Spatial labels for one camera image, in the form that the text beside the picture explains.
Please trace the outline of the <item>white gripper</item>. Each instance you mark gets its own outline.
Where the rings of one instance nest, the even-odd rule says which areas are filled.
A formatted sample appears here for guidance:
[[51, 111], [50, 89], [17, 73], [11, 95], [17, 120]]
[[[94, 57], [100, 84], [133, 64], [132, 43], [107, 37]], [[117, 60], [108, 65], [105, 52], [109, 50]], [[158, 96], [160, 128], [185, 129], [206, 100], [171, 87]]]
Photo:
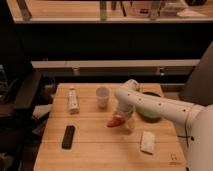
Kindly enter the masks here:
[[116, 125], [120, 126], [122, 124], [126, 124], [128, 129], [133, 130], [135, 128], [133, 112], [133, 105], [128, 105], [126, 103], [119, 102], [114, 113]]

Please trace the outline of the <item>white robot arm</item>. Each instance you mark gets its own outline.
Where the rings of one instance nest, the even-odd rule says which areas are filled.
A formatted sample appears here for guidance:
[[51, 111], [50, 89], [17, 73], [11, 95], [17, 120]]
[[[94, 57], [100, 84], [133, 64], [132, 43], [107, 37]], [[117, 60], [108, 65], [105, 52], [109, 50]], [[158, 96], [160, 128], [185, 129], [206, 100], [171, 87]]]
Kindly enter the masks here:
[[152, 111], [189, 129], [186, 167], [189, 171], [213, 171], [213, 105], [146, 95], [136, 90], [138, 83], [128, 80], [115, 90], [118, 111], [125, 113], [133, 107]]

